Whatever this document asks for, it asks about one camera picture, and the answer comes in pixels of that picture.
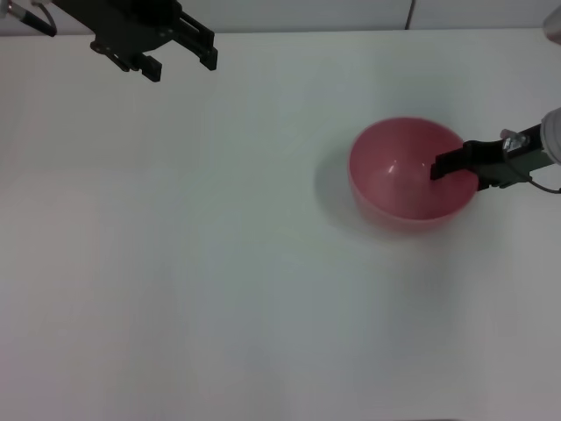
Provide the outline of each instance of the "white wall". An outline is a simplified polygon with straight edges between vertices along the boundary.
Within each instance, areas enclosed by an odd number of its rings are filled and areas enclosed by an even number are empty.
[[[402,29],[410,0],[181,0],[184,10],[216,32],[286,32]],[[23,5],[29,0],[20,0]],[[539,27],[559,0],[418,0],[412,27]],[[60,33],[88,33],[51,6]],[[14,18],[0,35],[31,34]]]

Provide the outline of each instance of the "bowl rim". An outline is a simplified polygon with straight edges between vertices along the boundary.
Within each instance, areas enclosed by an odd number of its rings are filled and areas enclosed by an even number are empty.
[[[362,194],[362,192],[360,191],[359,187],[357,186],[357,184],[355,183],[353,177],[352,177],[352,172],[351,172],[351,156],[352,156],[352,151],[354,150],[355,146],[357,145],[357,142],[359,141],[360,137],[368,132],[370,129],[372,129],[373,127],[375,127],[376,125],[381,125],[384,123],[388,123],[390,121],[393,120],[403,120],[403,119],[408,119],[408,120],[416,120],[416,121],[423,121],[424,123],[429,123],[431,125],[435,125],[438,126],[441,129],[446,130],[447,132],[451,133],[454,135],[454,137],[456,137],[458,139],[458,144],[459,145],[463,145],[464,144],[464,140],[456,133],[454,132],[451,128],[445,126],[445,125],[441,125],[440,123],[434,122],[432,120],[428,120],[427,118],[422,118],[422,117],[411,117],[411,116],[404,116],[404,117],[391,117],[391,118],[384,118],[380,121],[377,121],[371,125],[369,125],[366,129],[364,129],[362,132],[359,133],[359,135],[354,139],[354,141],[352,142],[352,146],[351,146],[351,150],[349,152],[349,157],[347,159],[347,175],[349,177],[349,183],[351,184],[352,187],[352,191],[353,193],[358,196],[360,198],[360,201],[362,202],[362,205],[365,205],[366,207],[370,208],[371,210],[378,212],[382,217],[385,218],[391,218],[397,222],[407,222],[408,224],[415,224],[415,225],[423,225],[423,224],[427,224],[427,223],[436,223],[438,221],[441,220],[446,220],[449,218],[454,217],[456,214],[458,214],[460,211],[462,211],[467,204],[469,204],[473,197],[475,196],[475,194],[477,193],[477,184],[475,185],[475,189],[474,191],[471,193],[471,195],[469,195],[466,200],[461,204],[461,206],[459,206],[455,211],[448,213],[446,215],[443,215],[441,217],[437,217],[437,218],[425,218],[425,219],[419,219],[419,218],[404,218],[404,217],[398,217],[396,215],[392,215],[391,213],[389,213],[387,210],[383,210],[381,209],[379,206],[376,206],[375,204],[373,204],[370,200],[366,199],[366,197]]]

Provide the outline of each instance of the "red bowl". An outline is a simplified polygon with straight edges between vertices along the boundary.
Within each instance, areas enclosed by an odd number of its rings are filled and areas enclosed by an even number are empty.
[[[462,147],[450,129],[422,118],[390,118],[364,130],[349,156],[352,193],[363,216],[408,231],[439,226],[472,200],[478,177],[457,171],[432,181],[437,155]]]

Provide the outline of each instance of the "robotic arm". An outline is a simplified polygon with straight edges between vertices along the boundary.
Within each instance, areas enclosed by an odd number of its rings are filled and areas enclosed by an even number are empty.
[[[11,14],[22,23],[53,37],[56,25],[44,4],[35,0],[49,23],[12,0],[0,0],[0,18]],[[214,33],[182,10],[176,0],[53,0],[70,16],[86,25],[96,39],[90,47],[105,55],[121,70],[140,70],[152,82],[159,82],[161,63],[145,52],[175,41],[197,55],[208,70],[217,68],[218,51]]]
[[[561,44],[561,7],[545,19],[543,29],[549,40]],[[529,182],[548,193],[561,194],[561,189],[545,188],[529,174],[549,165],[561,165],[561,109],[550,112],[540,125],[522,132],[503,131],[501,137],[495,142],[470,140],[461,149],[438,155],[430,178],[437,180],[467,169],[479,177],[479,190]]]

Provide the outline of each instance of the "black cable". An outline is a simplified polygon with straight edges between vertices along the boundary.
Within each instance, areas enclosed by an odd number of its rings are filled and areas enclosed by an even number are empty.
[[[24,9],[19,4],[14,3],[11,0],[8,2],[8,13],[10,13],[14,18],[18,19],[22,24],[30,26],[31,28],[42,32],[49,37],[53,37],[56,35],[56,26],[49,25],[43,19],[35,16],[30,11]],[[48,11],[46,11],[46,16],[47,19],[49,19],[50,24],[54,23],[53,17]]]
[[[409,7],[409,14],[407,15],[407,22],[405,23],[406,31],[408,31],[411,27],[411,20],[413,19],[413,13],[415,13],[416,6],[417,6],[417,0],[411,0],[411,6]]]
[[[33,4],[33,5],[37,6],[41,9],[41,11],[45,15],[46,19],[49,21],[49,24],[51,24],[51,26],[54,28],[54,33],[56,34],[59,30],[56,27],[56,23],[54,22],[53,15],[51,15],[51,12],[46,9],[44,4],[39,3],[39,4]]]
[[[545,191],[547,193],[551,193],[553,195],[561,195],[561,189],[559,190],[554,190],[554,189],[548,189],[547,187],[542,186],[541,184],[538,184],[537,182],[535,182],[532,177],[530,175],[525,175],[523,174],[521,171],[518,170],[518,168],[516,168],[512,162],[510,161],[510,159],[508,158],[508,152],[507,152],[507,139],[505,139],[503,145],[502,145],[502,159],[505,161],[505,164],[507,164],[507,167],[510,168],[510,170],[515,173],[516,175],[518,175],[520,178],[522,178],[525,182],[529,182],[532,186],[534,187],[538,187],[540,190]]]

